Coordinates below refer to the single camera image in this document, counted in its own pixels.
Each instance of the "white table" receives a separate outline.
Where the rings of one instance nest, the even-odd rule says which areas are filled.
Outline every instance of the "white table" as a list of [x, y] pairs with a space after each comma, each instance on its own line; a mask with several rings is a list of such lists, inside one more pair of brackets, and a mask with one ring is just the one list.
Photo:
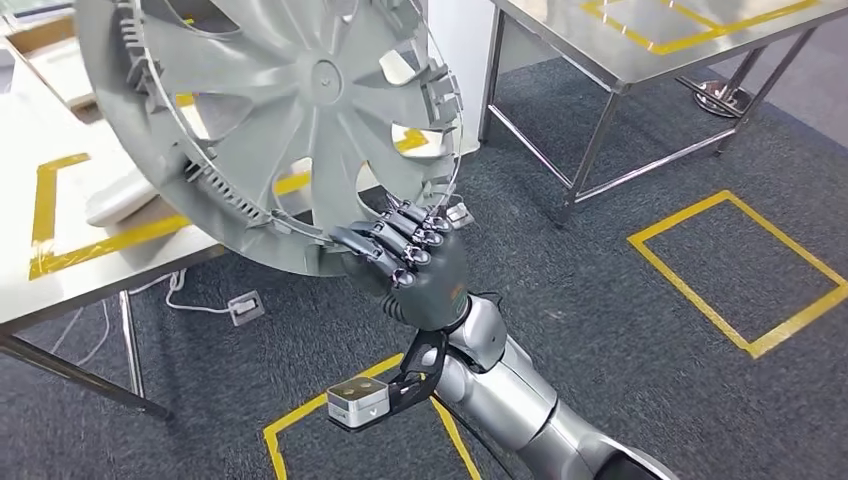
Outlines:
[[[3, 37], [0, 46], [14, 52]], [[7, 189], [8, 206], [0, 236], [0, 350], [130, 407], [167, 416], [167, 410], [143, 398], [125, 290], [220, 255], [225, 249], [189, 225], [176, 233], [100, 255], [103, 248], [113, 248], [115, 243], [132, 243], [132, 239], [115, 241], [127, 232], [155, 236], [157, 232], [151, 230], [157, 225], [170, 227], [165, 228], [167, 231], [187, 222], [156, 200], [119, 227], [104, 230], [89, 226], [84, 205], [86, 187], [91, 186], [86, 182], [126, 168], [129, 160], [108, 125], [87, 126], [77, 120], [22, 60], [15, 67], [11, 93], [0, 95], [0, 149], [4, 157], [0, 176]], [[88, 154], [90, 160], [65, 168], [49, 166], [55, 166], [57, 159], [81, 153]], [[50, 175], [56, 177], [52, 189], [55, 198], [51, 198]], [[44, 232], [50, 230], [50, 217], [54, 219], [52, 234]], [[34, 242], [35, 237], [41, 240]], [[67, 263], [73, 266], [61, 268]], [[118, 292], [134, 392], [14, 335]]]

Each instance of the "white cable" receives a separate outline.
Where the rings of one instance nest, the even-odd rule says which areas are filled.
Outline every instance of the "white cable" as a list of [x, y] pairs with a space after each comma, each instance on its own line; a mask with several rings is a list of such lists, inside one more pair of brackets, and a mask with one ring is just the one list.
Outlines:
[[100, 303], [103, 304], [103, 318], [106, 319], [106, 331], [103, 332], [103, 337], [101, 337], [100, 341], [97, 342], [97, 345], [95, 345], [94, 348], [91, 349], [90, 352], [88, 352], [88, 355], [86, 355], [85, 358], [83, 358], [77, 363], [78, 367], [85, 365], [86, 363], [88, 363], [89, 360], [94, 358], [94, 356], [97, 355], [97, 352], [100, 351], [100, 348], [103, 347], [103, 344], [106, 343], [106, 339], [109, 338], [109, 330], [111, 330], [112, 328], [112, 324], [109, 321], [109, 311], [106, 309], [106, 300], [101, 300]]
[[174, 273], [171, 274], [170, 288], [168, 290], [168, 294], [165, 295], [165, 305], [168, 305], [169, 307], [173, 308], [174, 310], [188, 310], [188, 311], [192, 311], [192, 312], [206, 312], [206, 313], [216, 313], [216, 314], [230, 313], [229, 308], [223, 308], [223, 309], [217, 310], [217, 309], [209, 308], [209, 307], [195, 307], [195, 306], [192, 306], [192, 305], [177, 305], [177, 304], [171, 302], [171, 295], [173, 295], [175, 292], [179, 292], [180, 290], [182, 290], [184, 285], [185, 285], [185, 269], [180, 270], [179, 272], [174, 272]]
[[[103, 317], [106, 319], [106, 331], [103, 332], [103, 337], [101, 337], [100, 341], [97, 342], [97, 345], [95, 345], [94, 348], [91, 349], [90, 352], [88, 352], [88, 355], [86, 355], [85, 357], [83, 357], [82, 360], [77, 362], [78, 367], [85, 365], [92, 358], [94, 358], [94, 356], [97, 355], [97, 352], [99, 352], [100, 349], [103, 347], [103, 344], [106, 343], [106, 339], [109, 338], [109, 332], [112, 329], [112, 324], [109, 321], [109, 312], [106, 309], [106, 300], [102, 300], [101, 303], [103, 304]], [[53, 348], [50, 349], [51, 354], [55, 355], [56, 351], [59, 350], [59, 347], [62, 346], [62, 343], [68, 336], [68, 333], [70, 333], [71, 329], [74, 328], [74, 325], [76, 325], [77, 321], [80, 319], [80, 316], [82, 315], [82, 311], [84, 309], [85, 308], [80, 308], [79, 310], [77, 310], [77, 313], [74, 314], [74, 318], [72, 318], [71, 321], [68, 322], [68, 326], [65, 327], [65, 330], [62, 332], [62, 335], [59, 336], [59, 339], [56, 340], [56, 343], [53, 344]]]
[[165, 295], [165, 305], [173, 308], [174, 310], [187, 310], [187, 311], [190, 311], [190, 312], [214, 313], [216, 315], [217, 314], [227, 314], [227, 313], [230, 313], [230, 311], [235, 311], [237, 315], [241, 315], [243, 313], [243, 311], [240, 311], [239, 307], [244, 308], [245, 309], [244, 311], [249, 310], [251, 308], [254, 308], [254, 307], [250, 306], [248, 303], [245, 303], [245, 302], [243, 302], [241, 304], [236, 304], [231, 308], [221, 308], [221, 309], [209, 308], [209, 307], [197, 307], [197, 306], [194, 306], [194, 305], [180, 305], [180, 304], [172, 302], [171, 297], [174, 295], [174, 293], [179, 292], [185, 286], [185, 273], [186, 273], [186, 269], [182, 269], [182, 270], [177, 271], [177, 272], [169, 273], [167, 275], [162, 275], [161, 277], [159, 277], [156, 280], [148, 283], [147, 285], [136, 288], [135, 290], [130, 290], [129, 294], [130, 295], [139, 294], [139, 293], [153, 287], [154, 285], [157, 285], [159, 283], [164, 282], [165, 280], [168, 280], [168, 293]]
[[56, 350], [59, 350], [59, 347], [62, 346], [62, 343], [65, 341], [65, 337], [67, 337], [68, 333], [70, 333], [71, 329], [74, 328], [74, 324], [77, 323], [77, 320], [79, 320], [79, 317], [80, 317], [80, 315], [82, 315], [82, 311], [84, 309], [85, 309], [85, 307], [77, 310], [77, 313], [74, 314], [74, 318], [70, 322], [68, 322], [68, 326], [65, 327], [65, 330], [62, 331], [62, 335], [59, 336], [59, 339], [56, 340], [56, 343], [53, 344], [53, 348], [50, 349], [51, 354], [55, 355]]
[[158, 284], [164, 282], [165, 280], [171, 278], [171, 276], [173, 276], [173, 275], [175, 275], [175, 273], [169, 273], [167, 275], [162, 275], [161, 277], [157, 278], [156, 280], [153, 280], [152, 282], [145, 284], [143, 287], [136, 288], [135, 290], [130, 290], [127, 293], [129, 293], [130, 295], [138, 295], [139, 293], [141, 293], [145, 290], [148, 290], [149, 288], [153, 287], [154, 285], [158, 285]]

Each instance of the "silver robot arm segment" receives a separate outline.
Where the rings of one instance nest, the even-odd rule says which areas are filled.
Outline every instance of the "silver robot arm segment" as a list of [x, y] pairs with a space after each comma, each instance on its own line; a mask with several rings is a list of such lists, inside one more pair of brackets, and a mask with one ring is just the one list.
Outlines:
[[500, 359], [475, 372], [466, 358], [448, 353], [436, 392], [474, 416], [502, 447], [516, 452], [536, 478], [677, 479], [654, 458], [612, 440], [562, 403], [527, 352], [506, 334], [492, 302], [471, 296], [468, 318], [448, 342], [476, 367], [482, 367], [480, 359]]

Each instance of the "gray carpet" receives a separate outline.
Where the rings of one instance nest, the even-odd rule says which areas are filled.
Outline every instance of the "gray carpet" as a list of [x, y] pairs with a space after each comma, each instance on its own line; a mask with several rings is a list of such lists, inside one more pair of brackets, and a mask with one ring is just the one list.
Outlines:
[[[573, 166], [604, 94], [565, 62], [510, 74], [499, 105]], [[627, 99], [592, 183], [723, 125], [676, 84]], [[473, 287], [498, 290], [512, 334], [562, 399], [682, 479], [842, 479], [848, 469], [848, 302], [753, 360], [628, 242], [633, 233], [729, 189], [835, 271], [848, 275], [848, 152], [766, 106], [721, 158], [709, 152], [582, 204], [564, 225], [556, 181], [500, 126], [461, 175], [477, 217], [463, 232]], [[753, 340], [832, 287], [732, 207], [648, 242]], [[149, 395], [160, 423], [0, 359], [3, 478], [273, 478], [262, 429], [324, 388], [405, 349], [413, 332], [341, 279], [274, 272], [235, 255], [189, 271], [176, 301], [220, 306], [256, 289], [269, 313], [241, 328], [177, 313], [160, 286], [134, 298]], [[110, 311], [117, 318], [114, 301]], [[62, 350], [102, 332], [86, 310]], [[64, 322], [25, 333], [49, 346]], [[125, 382], [120, 336], [91, 368]], [[483, 478], [504, 478], [468, 435]], [[468, 478], [422, 405], [347, 435], [316, 412], [279, 435], [290, 478]], [[510, 464], [526, 477], [526, 471]]]

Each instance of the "metal frame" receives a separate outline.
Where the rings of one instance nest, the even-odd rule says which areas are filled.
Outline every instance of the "metal frame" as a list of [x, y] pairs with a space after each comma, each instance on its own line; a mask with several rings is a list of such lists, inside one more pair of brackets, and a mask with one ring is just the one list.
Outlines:
[[119, 294], [119, 301], [121, 306], [124, 344], [127, 349], [127, 360], [129, 361], [130, 366], [130, 385], [132, 391], [109, 382], [108, 380], [80, 368], [52, 353], [42, 350], [20, 337], [13, 335], [12, 333], [0, 333], [0, 352], [20, 360], [21, 362], [69, 380], [85, 389], [97, 393], [104, 398], [118, 402], [121, 405], [132, 408], [141, 413], [163, 420], [168, 419], [171, 416], [170, 411], [145, 398], [144, 384], [141, 376], [141, 364], [138, 355], [138, 342], [132, 321], [129, 293], [127, 291], [122, 291]]
[[[521, 143], [524, 144], [524, 146], [526, 146], [530, 150], [531, 153], [533, 153], [533, 155], [540, 162], [542, 162], [542, 164], [565, 187], [566, 191], [568, 192], [566, 200], [566, 208], [568, 209], [567, 212], [573, 209], [574, 205], [580, 202], [588, 200], [594, 196], [597, 196], [603, 192], [612, 189], [613, 187], [622, 185], [634, 178], [637, 178], [643, 174], [650, 172], [651, 170], [671, 163], [674, 160], [680, 159], [690, 153], [696, 152], [710, 145], [718, 144], [718, 146], [716, 147], [716, 154], [721, 154], [726, 151], [731, 139], [737, 133], [739, 133], [743, 126], [745, 126], [750, 121], [751, 116], [757, 111], [760, 104], [762, 104], [765, 96], [768, 95], [772, 87], [774, 87], [774, 85], [777, 83], [777, 81], [780, 79], [780, 77], [783, 75], [783, 73], [792, 63], [792, 61], [795, 60], [795, 57], [798, 55], [798, 53], [801, 51], [801, 49], [804, 47], [804, 45], [807, 43], [807, 41], [810, 39], [810, 37], [817, 28], [813, 27], [807, 29], [800, 35], [800, 37], [792, 45], [792, 48], [789, 49], [789, 52], [786, 53], [786, 56], [783, 57], [783, 60], [781, 60], [780, 64], [778, 64], [777, 68], [775, 68], [775, 70], [771, 73], [768, 80], [766, 80], [763, 87], [751, 100], [750, 105], [747, 109], [745, 109], [745, 111], [736, 110], [732, 105], [728, 103], [728, 100], [731, 98], [731, 95], [736, 90], [740, 89], [742, 81], [750, 72], [751, 68], [759, 59], [760, 55], [762, 55], [765, 46], [757, 47], [751, 50], [750, 53], [748, 53], [745, 60], [740, 65], [739, 69], [737, 69], [736, 73], [733, 75], [733, 78], [731, 78], [731, 80], [728, 82], [727, 88], [724, 89], [720, 98], [713, 95], [711, 92], [706, 92], [702, 90], [697, 84], [685, 77], [678, 78], [677, 80], [686, 87], [709, 97], [716, 103], [717, 106], [719, 106], [719, 108], [721, 108], [722, 110], [726, 110], [727, 112], [733, 114], [734, 117], [737, 117], [737, 121], [735, 122], [733, 127], [719, 132], [700, 142], [689, 145], [688, 147], [678, 150], [659, 160], [654, 160], [643, 167], [632, 170], [620, 177], [607, 181], [601, 185], [589, 188], [588, 190], [583, 190], [586, 185], [586, 180], [588, 179], [589, 174], [592, 170], [592, 165], [594, 164], [598, 152], [600, 151], [600, 147], [603, 144], [604, 137], [606, 136], [609, 127], [612, 123], [612, 120], [615, 116], [615, 111], [618, 107], [619, 101], [623, 96], [626, 95], [626, 92], [616, 92], [614, 90], [610, 92], [606, 107], [604, 107], [604, 110], [601, 113], [600, 118], [598, 119], [595, 131], [592, 134], [592, 138], [589, 140], [589, 144], [583, 154], [580, 166], [575, 172], [573, 179], [569, 178], [554, 164], [554, 162], [552, 162], [539, 149], [539, 147], [537, 147], [532, 142], [532, 140], [530, 140], [507, 117], [507, 115], [503, 111], [501, 111], [494, 104], [495, 90], [497, 88], [497, 79], [500, 72], [500, 56], [501, 49], [503, 47], [505, 21], [506, 14], [504, 10], [496, 6], [494, 20], [495, 23], [494, 28], [492, 29], [492, 40], [489, 52], [489, 64], [486, 72], [486, 89], [483, 97], [483, 114], [480, 119], [479, 140], [480, 143], [486, 143], [489, 136], [492, 118], [497, 118], [513, 135], [515, 135], [516, 138], [518, 138]], [[519, 28], [526, 29], [526, 27], [524, 27], [521, 22], [516, 21], [515, 24], [519, 26]]]

